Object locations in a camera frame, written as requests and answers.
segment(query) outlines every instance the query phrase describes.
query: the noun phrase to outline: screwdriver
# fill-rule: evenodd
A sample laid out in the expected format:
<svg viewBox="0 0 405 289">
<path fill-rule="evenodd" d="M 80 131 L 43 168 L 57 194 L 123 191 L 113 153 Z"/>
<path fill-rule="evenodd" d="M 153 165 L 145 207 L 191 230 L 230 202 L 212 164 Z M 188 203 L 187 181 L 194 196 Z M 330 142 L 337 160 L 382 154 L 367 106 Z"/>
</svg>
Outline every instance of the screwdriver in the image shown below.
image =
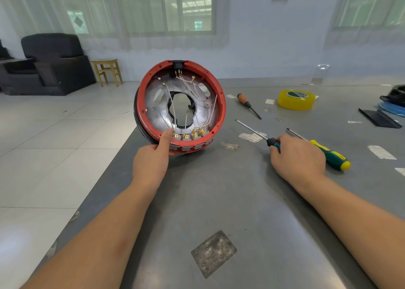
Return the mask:
<svg viewBox="0 0 405 289">
<path fill-rule="evenodd" d="M 326 148 L 325 146 L 322 146 L 315 140 L 308 141 L 306 138 L 301 137 L 298 133 L 292 131 L 290 128 L 287 128 L 287 131 L 291 132 L 292 134 L 296 135 L 297 137 L 317 146 L 319 149 L 323 151 L 325 154 L 325 157 L 327 159 L 327 164 L 329 164 L 332 168 L 337 169 L 338 171 L 347 171 L 350 169 L 350 161 L 343 156 L 342 154 L 335 152 L 333 150 L 330 150 L 329 148 Z"/>
<path fill-rule="evenodd" d="M 252 106 L 251 106 L 249 100 L 245 97 L 245 95 L 239 93 L 239 94 L 237 95 L 237 97 L 238 97 L 239 102 L 240 102 L 242 105 L 244 105 L 246 108 L 251 109 L 251 110 L 253 111 L 253 113 L 255 113 L 255 114 L 257 115 L 257 117 L 258 117 L 259 119 L 262 119 L 262 118 L 260 117 L 260 115 L 257 114 L 257 112 L 256 112 L 255 110 L 253 110 L 253 108 L 252 108 Z"/>
<path fill-rule="evenodd" d="M 245 126 L 246 128 L 248 128 L 249 130 L 253 131 L 254 133 L 256 133 L 258 136 L 264 138 L 267 142 L 267 146 L 274 146 L 277 147 L 277 149 L 280 152 L 280 142 L 277 142 L 277 140 L 275 138 L 271 138 L 268 139 L 265 136 L 262 136 L 260 133 L 256 132 L 255 130 L 253 130 L 252 128 L 250 128 L 249 126 L 246 126 L 244 123 L 242 123 L 240 120 L 235 120 L 236 122 L 240 123 L 241 125 Z"/>
</svg>

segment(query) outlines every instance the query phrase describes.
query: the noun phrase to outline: roll of tape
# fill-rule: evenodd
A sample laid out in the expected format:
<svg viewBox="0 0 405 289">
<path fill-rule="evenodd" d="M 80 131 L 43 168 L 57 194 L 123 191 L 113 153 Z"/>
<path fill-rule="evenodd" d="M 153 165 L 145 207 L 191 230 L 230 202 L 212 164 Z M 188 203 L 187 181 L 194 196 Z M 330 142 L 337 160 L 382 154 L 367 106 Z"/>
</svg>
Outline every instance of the roll of tape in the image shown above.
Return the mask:
<svg viewBox="0 0 405 289">
<path fill-rule="evenodd" d="M 303 90 L 282 90 L 277 103 L 291 110 L 309 110 L 315 101 L 315 95 Z"/>
</svg>

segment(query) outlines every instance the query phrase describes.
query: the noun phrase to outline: window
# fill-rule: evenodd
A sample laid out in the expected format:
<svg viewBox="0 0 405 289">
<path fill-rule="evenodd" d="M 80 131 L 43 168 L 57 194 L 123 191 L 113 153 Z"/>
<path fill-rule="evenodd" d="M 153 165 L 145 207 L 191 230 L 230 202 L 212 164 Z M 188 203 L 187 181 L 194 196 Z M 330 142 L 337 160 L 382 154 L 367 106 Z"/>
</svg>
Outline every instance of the window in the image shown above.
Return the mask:
<svg viewBox="0 0 405 289">
<path fill-rule="evenodd" d="M 43 32 L 94 37 L 198 35 L 212 34 L 214 29 L 212 0 L 4 2 L 21 36 Z"/>
<path fill-rule="evenodd" d="M 343 0 L 335 27 L 401 26 L 405 0 Z"/>
</svg>

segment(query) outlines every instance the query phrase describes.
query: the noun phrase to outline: green and yellow screwdriver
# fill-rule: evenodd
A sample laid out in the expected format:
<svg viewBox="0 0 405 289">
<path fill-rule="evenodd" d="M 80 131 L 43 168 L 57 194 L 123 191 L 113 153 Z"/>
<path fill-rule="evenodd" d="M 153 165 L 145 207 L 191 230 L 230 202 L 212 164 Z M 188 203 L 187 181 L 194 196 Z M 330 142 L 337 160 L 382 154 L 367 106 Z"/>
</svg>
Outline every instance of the green and yellow screwdriver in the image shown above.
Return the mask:
<svg viewBox="0 0 405 289">
<path fill-rule="evenodd" d="M 350 161 L 342 154 L 322 146 L 315 140 L 308 141 L 306 138 L 301 137 L 298 133 L 292 131 L 290 128 L 287 128 L 287 131 L 321 149 L 325 154 L 327 164 L 329 164 L 332 168 L 337 169 L 338 171 L 347 171 L 350 169 Z"/>
</svg>

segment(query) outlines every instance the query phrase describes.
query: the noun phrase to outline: wooden stool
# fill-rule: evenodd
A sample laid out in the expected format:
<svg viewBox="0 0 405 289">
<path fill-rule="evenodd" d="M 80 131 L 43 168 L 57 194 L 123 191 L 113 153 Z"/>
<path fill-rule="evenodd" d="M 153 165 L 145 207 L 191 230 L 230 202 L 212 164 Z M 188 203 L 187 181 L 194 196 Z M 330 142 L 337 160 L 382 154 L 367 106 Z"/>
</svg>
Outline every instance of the wooden stool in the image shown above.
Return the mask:
<svg viewBox="0 0 405 289">
<path fill-rule="evenodd" d="M 99 80 L 101 87 L 103 87 L 103 82 L 101 80 L 100 75 L 104 76 L 105 83 L 108 84 L 107 73 L 106 73 L 108 71 L 110 71 L 113 74 L 113 78 L 114 78 L 116 87 L 118 87 L 118 81 L 117 81 L 117 77 L 116 77 L 117 75 L 119 76 L 121 84 L 123 84 L 122 77 L 121 77 L 121 71 L 119 70 L 117 59 L 97 60 L 97 61 L 92 61 L 92 63 L 93 63 L 94 71 L 96 72 L 96 76 L 97 76 L 97 79 Z"/>
</svg>

